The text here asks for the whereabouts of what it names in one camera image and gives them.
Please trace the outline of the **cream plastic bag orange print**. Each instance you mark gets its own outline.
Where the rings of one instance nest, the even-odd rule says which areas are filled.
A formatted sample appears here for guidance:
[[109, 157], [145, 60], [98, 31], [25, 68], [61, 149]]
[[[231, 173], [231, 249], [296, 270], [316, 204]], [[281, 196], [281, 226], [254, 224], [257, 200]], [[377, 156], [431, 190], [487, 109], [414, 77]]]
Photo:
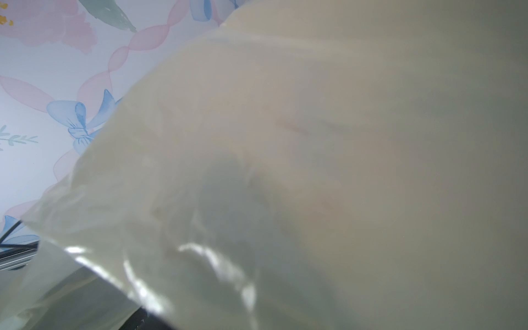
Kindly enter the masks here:
[[2, 329], [526, 329], [527, 2], [248, 1], [21, 219]]

